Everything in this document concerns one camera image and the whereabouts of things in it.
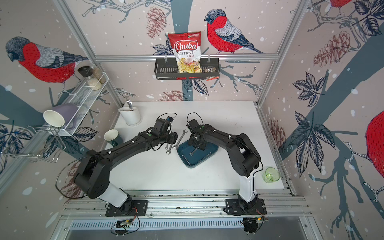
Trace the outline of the longest steel wrench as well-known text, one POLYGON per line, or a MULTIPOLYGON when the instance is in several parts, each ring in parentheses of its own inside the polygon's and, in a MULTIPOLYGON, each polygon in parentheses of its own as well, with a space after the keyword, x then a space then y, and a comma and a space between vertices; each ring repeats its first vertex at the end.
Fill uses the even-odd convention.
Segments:
POLYGON ((180 138, 178 139, 177 143, 174 145, 175 150, 178 149, 178 147, 179 147, 179 145, 180 145, 180 143, 181 143, 183 137, 184 137, 187 133, 188 133, 187 130, 183 130, 182 135, 181 135, 180 138))

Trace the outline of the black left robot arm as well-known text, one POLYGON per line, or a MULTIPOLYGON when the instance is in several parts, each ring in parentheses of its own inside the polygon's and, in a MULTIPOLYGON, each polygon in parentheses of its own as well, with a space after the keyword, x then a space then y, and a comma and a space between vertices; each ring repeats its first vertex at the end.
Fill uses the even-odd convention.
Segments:
POLYGON ((172 131, 174 118, 157 118, 155 125, 138 133, 133 139, 111 149, 88 151, 74 176, 74 183, 90 199, 101 199, 125 215, 132 211, 132 197, 110 182, 110 172, 135 155, 163 144, 175 144, 178 134, 172 131))

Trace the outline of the small steel wrench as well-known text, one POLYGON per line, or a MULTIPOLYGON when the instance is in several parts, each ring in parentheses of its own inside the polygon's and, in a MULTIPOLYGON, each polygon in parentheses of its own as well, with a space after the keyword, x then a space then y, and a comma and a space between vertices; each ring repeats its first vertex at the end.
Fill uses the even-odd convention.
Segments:
POLYGON ((171 152, 172 152, 172 147, 173 147, 172 144, 168 147, 168 149, 167 149, 167 151, 166 151, 166 153, 167 153, 168 155, 171 154, 171 152))

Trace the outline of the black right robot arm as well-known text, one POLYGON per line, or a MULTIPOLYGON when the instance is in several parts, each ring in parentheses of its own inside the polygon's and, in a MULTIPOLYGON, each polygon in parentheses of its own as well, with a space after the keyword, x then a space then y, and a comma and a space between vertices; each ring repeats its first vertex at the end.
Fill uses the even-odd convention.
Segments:
POLYGON ((257 193, 254 175, 261 171, 261 156, 250 138, 242 133, 231 135, 217 130, 209 124, 201 125, 192 119, 187 123, 191 132, 188 145, 204 151, 207 144, 214 144, 227 151, 231 166, 240 178, 239 196, 246 203, 252 202, 257 193))

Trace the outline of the medium steel wrench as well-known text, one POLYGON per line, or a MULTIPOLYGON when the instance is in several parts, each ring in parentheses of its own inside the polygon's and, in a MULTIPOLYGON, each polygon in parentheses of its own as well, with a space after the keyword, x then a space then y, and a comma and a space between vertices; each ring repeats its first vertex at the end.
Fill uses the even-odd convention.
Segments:
POLYGON ((197 150, 198 150, 198 149, 197 149, 197 148, 195 148, 195 149, 194 149, 192 152, 190 152, 190 153, 189 153, 189 155, 190 155, 190 156, 193 156, 193 155, 194 155, 194 153, 195 153, 197 150))

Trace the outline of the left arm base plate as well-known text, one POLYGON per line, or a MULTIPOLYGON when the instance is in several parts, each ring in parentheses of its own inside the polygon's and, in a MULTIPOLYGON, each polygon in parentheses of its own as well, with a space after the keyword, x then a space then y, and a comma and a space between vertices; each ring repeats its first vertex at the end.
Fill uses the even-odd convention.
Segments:
POLYGON ((105 213, 106 217, 143 217, 146 215, 149 201, 147 200, 130 200, 123 204, 120 208, 108 204, 105 213))

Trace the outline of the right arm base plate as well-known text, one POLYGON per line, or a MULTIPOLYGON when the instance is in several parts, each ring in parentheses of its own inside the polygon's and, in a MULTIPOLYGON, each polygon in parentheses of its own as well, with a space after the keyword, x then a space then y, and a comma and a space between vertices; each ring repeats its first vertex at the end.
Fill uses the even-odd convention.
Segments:
POLYGON ((240 196, 237 199, 226 199, 226 206, 223 211, 228 215, 266 215, 267 210, 265 202, 261 198, 254 198, 249 203, 243 200, 240 196))

